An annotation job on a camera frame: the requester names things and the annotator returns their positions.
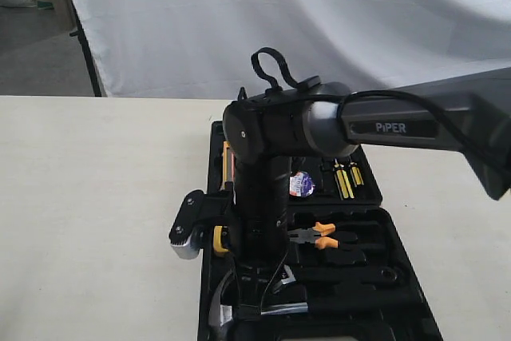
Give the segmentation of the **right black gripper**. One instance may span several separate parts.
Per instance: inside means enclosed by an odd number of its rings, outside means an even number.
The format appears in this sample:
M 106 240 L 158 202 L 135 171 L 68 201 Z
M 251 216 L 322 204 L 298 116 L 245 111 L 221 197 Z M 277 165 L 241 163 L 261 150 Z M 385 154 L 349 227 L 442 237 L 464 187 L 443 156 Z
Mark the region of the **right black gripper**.
M 235 268 L 236 318 L 259 319 L 287 248 L 288 195 L 281 191 L 219 191 L 206 194 L 202 248 L 212 248 L 215 226 L 228 227 L 228 249 L 241 263 Z

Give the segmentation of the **right black Piper robot arm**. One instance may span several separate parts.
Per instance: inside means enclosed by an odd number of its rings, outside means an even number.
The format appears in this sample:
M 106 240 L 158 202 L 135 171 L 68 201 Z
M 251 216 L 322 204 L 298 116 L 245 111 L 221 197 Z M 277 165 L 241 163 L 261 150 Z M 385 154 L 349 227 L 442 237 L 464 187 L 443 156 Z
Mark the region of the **right black Piper robot arm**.
M 419 305 L 414 281 L 385 280 L 381 271 L 304 268 L 326 295 L 269 304 L 293 283 L 287 264 L 292 244 L 325 256 L 349 250 L 348 223 L 293 228 L 291 180 L 303 163 L 331 161 L 341 183 L 354 179 L 350 157 L 363 144 L 461 153 L 492 199 L 510 187 L 510 72 L 497 69 L 440 81 L 354 93 L 318 77 L 282 89 L 269 78 L 261 95 L 240 93 L 224 111 L 223 134 L 234 173 L 217 192 L 199 192 L 187 239 L 205 245 L 204 233 L 220 229 L 231 266 L 212 299 L 212 311 L 253 320 L 287 313 L 347 313 Z

